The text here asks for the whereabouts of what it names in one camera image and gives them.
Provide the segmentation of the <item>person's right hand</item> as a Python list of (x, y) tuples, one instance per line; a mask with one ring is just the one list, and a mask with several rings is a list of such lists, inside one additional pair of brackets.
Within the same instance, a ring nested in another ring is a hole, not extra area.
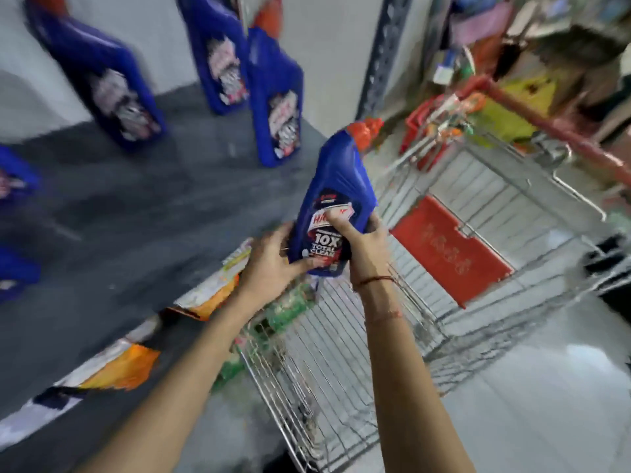
[(350, 280), (353, 290), (361, 293), (377, 282), (394, 281), (390, 275), (390, 255), (387, 246), (388, 230), (374, 211), (367, 221), (367, 230), (359, 243), (350, 243)]

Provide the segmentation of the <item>person's left hand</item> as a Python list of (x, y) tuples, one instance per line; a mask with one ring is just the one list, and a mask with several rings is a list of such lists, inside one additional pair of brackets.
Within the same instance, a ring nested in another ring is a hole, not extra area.
[(277, 299), (299, 277), (288, 275), (290, 262), (281, 254), (293, 226), (293, 222), (283, 223), (252, 244), (236, 292), (237, 299), (244, 302), (244, 309), (250, 316)]

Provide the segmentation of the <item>blue detergent bottle orange cap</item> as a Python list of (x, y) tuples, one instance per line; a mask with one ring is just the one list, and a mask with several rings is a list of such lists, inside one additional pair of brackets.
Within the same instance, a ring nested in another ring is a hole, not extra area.
[(17, 297), (40, 278), (39, 264), (0, 245), (0, 303)]
[(135, 151), (167, 126), (132, 51), (70, 16), (66, 0), (24, 0), (28, 30), (51, 55), (97, 125)]
[(282, 165), (302, 144), (304, 71), (280, 46), (283, 0), (264, 0), (248, 29), (247, 74), (258, 158)]
[(304, 196), (287, 244), (289, 262), (324, 259), (309, 274), (340, 276), (351, 259), (351, 247), (326, 218), (332, 211), (361, 233), (377, 205), (372, 183), (362, 161), (383, 127), (380, 118), (366, 118), (332, 135), (321, 147), (314, 177)]
[(211, 110), (226, 115), (249, 99), (247, 39), (228, 0), (176, 0)]
[(0, 206), (16, 204), (32, 195), (40, 178), (9, 147), (0, 144)]

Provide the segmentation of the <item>person's right forearm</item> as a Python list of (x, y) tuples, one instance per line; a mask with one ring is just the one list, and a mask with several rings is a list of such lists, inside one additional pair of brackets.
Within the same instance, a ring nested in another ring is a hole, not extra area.
[(385, 473), (477, 473), (403, 315), (394, 281), (360, 299)]

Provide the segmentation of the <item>person's left forearm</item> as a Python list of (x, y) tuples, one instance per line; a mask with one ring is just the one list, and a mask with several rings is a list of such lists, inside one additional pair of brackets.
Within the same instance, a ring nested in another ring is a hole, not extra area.
[(172, 473), (234, 339), (276, 297), (263, 294), (240, 286), (146, 400), (74, 473)]

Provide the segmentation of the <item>green packets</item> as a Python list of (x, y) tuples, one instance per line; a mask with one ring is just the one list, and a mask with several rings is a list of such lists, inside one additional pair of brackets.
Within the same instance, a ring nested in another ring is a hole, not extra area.
[(229, 355), (223, 363), (211, 393), (222, 389), (241, 372), (245, 371), (245, 361), (241, 350), (254, 347), (259, 353), (268, 353), (274, 342), (280, 338), (299, 316), (310, 310), (316, 303), (320, 290), (320, 281), (315, 276), (307, 275), (293, 281), (284, 293), (266, 305), (232, 342)]

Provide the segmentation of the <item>orange white shelf label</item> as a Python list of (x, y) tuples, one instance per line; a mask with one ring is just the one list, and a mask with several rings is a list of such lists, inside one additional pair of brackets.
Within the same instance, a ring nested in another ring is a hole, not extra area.
[(53, 386), (80, 390), (133, 390), (148, 380), (159, 356), (158, 350), (120, 339)]
[(253, 238), (245, 239), (222, 261), (222, 266), (216, 272), (181, 295), (169, 309), (202, 322), (208, 321), (238, 285), (250, 256), (252, 242)]

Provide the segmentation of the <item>red cart seat flap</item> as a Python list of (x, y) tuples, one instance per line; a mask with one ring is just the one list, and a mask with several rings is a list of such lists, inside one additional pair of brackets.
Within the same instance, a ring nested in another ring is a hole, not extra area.
[(419, 200), (390, 233), (460, 308), (508, 279), (515, 269), (434, 195)]

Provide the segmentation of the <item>red shopping baskets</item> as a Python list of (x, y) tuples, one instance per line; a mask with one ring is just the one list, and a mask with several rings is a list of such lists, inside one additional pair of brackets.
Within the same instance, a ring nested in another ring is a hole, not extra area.
[[(444, 101), (445, 94), (432, 96), (422, 102), (405, 120), (406, 133), (399, 148), (399, 155), (402, 156), (412, 143), (419, 141), (429, 133), (429, 129), (424, 126), (427, 118), (435, 109), (440, 107)], [(428, 154), (419, 158), (416, 167), (421, 172), (430, 172), (439, 162), (447, 149), (446, 142), (440, 142), (430, 149)]]

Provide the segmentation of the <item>dark grey shelf board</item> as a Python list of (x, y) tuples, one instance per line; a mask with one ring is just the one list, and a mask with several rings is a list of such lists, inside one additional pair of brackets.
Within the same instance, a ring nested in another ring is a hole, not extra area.
[(212, 115), (196, 85), (158, 106), (166, 135), (132, 153), (93, 122), (9, 144), (40, 185), (0, 210), (0, 245), (40, 277), (0, 302), (0, 452), (60, 417), (33, 398), (302, 201), (324, 142), (305, 118), (299, 153), (265, 168), (248, 110)]

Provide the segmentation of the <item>pink packet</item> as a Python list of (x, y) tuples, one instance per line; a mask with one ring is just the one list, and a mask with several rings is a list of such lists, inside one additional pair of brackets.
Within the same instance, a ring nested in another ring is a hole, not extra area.
[(448, 46), (466, 46), (503, 33), (508, 27), (513, 11), (512, 3), (505, 1), (499, 2), (491, 9), (476, 15), (451, 15), (448, 26)]

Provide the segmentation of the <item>perforated metal shelf post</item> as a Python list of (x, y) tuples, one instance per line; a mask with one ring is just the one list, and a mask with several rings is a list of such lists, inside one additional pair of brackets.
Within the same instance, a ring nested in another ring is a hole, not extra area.
[(383, 0), (359, 98), (356, 120), (381, 109), (413, 0)]

